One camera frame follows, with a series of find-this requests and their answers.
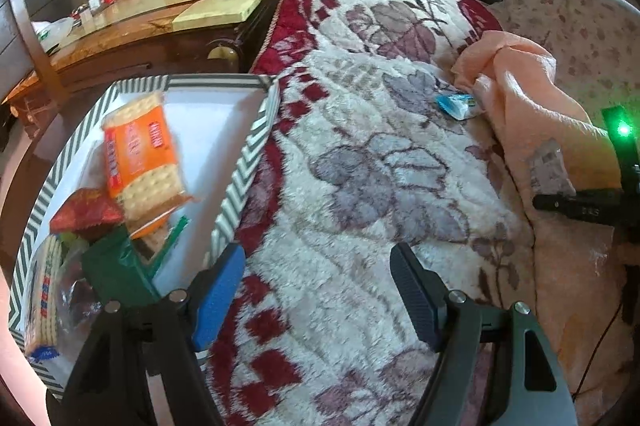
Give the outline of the orange cracker pack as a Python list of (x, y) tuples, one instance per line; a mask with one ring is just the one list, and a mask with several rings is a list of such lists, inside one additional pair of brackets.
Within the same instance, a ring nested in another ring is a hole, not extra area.
[(131, 238), (157, 231), (192, 200), (159, 90), (128, 101), (102, 121), (106, 187)]

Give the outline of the dark green snack packet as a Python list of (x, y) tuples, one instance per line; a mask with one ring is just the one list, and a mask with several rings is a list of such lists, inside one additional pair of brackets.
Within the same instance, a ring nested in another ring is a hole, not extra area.
[(181, 217), (150, 259), (143, 258), (137, 249), (138, 239), (131, 238), (124, 225), (91, 245), (81, 254), (81, 268), (99, 302), (105, 306), (116, 301), (125, 308), (157, 303), (160, 293), (153, 279), (189, 224), (188, 217)]

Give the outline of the wooden chair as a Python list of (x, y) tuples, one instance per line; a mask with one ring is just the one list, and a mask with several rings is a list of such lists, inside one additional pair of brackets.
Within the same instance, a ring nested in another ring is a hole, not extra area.
[(38, 42), (26, 1), (1, 0), (1, 100), (32, 72), (55, 105), (63, 107), (70, 93)]

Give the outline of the green white striped box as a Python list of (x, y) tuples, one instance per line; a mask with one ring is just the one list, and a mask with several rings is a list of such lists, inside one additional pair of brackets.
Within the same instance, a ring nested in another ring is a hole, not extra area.
[(38, 191), (18, 249), (9, 330), (29, 347), (29, 292), (60, 272), (51, 228), (80, 188), (103, 188), (134, 239), (173, 232), (174, 246), (131, 264), (165, 295), (213, 264), (231, 242), (279, 111), (270, 75), (177, 74), (113, 83), (66, 140)]

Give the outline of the peach quilted blanket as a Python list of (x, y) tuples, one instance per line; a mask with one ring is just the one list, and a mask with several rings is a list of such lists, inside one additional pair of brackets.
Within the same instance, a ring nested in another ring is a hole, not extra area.
[(537, 194), (570, 195), (620, 185), (611, 142), (555, 85), (556, 61), (527, 38), (487, 31), (452, 68), (454, 85), (485, 110), (535, 234), (537, 316), (591, 425), (622, 394), (634, 353), (616, 309), (625, 270), (611, 227), (538, 211)]

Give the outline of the floral fleece blanket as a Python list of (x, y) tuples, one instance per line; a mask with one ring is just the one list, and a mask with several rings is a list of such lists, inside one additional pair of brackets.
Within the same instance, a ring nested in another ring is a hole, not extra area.
[(462, 50), (498, 26), (475, 0), (281, 0), (255, 61), (279, 114), (235, 238), (246, 275), (210, 350), (229, 425), (405, 425), (436, 356), (390, 250), (496, 306), (531, 301), (533, 234), (481, 117), (458, 122)]

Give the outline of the blue white candy packet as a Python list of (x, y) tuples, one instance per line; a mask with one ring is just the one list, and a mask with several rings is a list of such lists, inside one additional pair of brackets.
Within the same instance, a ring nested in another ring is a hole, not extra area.
[(459, 122), (471, 120), (484, 113), (482, 105), (469, 94), (440, 95), (436, 102), (440, 110)]

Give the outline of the red snack packet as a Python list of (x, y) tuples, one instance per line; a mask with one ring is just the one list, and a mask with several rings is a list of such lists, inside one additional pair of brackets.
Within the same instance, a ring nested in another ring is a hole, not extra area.
[(120, 206), (103, 189), (80, 188), (50, 220), (51, 233), (73, 233), (89, 242), (103, 238), (124, 222)]

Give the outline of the purple clear snack bag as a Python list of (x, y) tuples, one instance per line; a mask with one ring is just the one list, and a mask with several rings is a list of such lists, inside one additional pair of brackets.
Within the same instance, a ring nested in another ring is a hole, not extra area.
[(96, 291), (82, 268), (82, 252), (68, 253), (56, 276), (58, 323), (70, 333), (91, 326), (102, 310)]

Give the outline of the wooden coffee table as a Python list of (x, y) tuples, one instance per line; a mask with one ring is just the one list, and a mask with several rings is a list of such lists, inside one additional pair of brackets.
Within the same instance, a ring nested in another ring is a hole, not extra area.
[(245, 72), (279, 0), (116, 0), (64, 38), (50, 66), (67, 96), (149, 74)]

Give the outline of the floral sofa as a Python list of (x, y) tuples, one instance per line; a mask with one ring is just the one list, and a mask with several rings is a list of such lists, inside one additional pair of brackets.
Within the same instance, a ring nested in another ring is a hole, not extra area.
[(639, 9), (625, 0), (501, 0), (489, 10), (503, 30), (541, 45), (556, 59), (555, 85), (593, 124), (622, 106), (639, 126)]

